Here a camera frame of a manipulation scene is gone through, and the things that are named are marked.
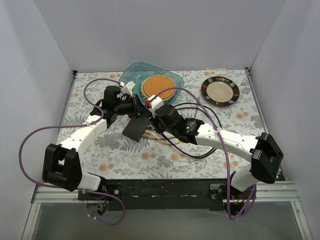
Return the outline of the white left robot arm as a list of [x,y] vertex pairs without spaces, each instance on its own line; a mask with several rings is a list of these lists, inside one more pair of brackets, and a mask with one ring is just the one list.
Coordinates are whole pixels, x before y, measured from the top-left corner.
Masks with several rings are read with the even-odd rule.
[[123,131],[124,135],[139,141],[150,123],[152,113],[136,94],[121,95],[119,86],[107,86],[103,98],[94,104],[84,126],[59,144],[51,143],[47,146],[42,180],[71,192],[78,189],[89,190],[89,194],[95,200],[103,199],[107,191],[101,184],[102,178],[93,173],[83,172],[81,157],[118,116],[124,115],[130,117],[130,122]]

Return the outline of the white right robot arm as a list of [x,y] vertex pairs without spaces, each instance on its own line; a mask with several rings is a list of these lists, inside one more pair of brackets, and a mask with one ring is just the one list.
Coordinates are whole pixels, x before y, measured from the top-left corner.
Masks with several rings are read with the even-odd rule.
[[230,184],[226,186],[230,198],[239,198],[258,182],[273,184],[276,181],[284,154],[269,133],[252,136],[215,130],[202,120],[183,118],[171,105],[151,112],[152,124],[158,133],[170,133],[186,144],[226,150],[248,161],[247,166],[232,174]]

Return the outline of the black network switch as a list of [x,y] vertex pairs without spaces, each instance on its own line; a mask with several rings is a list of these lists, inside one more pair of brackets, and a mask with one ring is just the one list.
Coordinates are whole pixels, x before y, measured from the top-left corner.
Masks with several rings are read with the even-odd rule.
[[122,134],[135,142],[139,142],[149,124],[150,120],[147,117],[132,118]]

